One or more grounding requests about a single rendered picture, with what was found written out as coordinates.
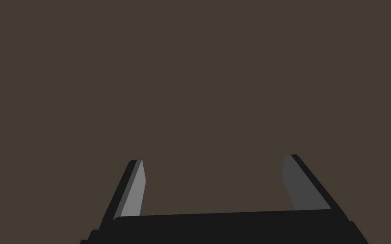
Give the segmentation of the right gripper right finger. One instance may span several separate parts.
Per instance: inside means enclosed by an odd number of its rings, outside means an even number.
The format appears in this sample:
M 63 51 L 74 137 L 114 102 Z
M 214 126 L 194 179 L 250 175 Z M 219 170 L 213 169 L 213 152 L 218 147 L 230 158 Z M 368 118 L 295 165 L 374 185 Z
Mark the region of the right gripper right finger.
M 348 222 L 339 204 L 297 154 L 284 156 L 281 179 L 292 204 L 289 222 Z

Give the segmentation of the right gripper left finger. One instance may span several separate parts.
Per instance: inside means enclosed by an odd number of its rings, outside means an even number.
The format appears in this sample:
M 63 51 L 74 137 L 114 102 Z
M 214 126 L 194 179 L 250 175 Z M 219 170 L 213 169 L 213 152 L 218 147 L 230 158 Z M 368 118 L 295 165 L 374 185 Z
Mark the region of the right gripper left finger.
M 145 185 L 146 176 L 143 161 L 129 161 L 99 228 L 108 227 L 114 219 L 122 216 L 139 216 Z

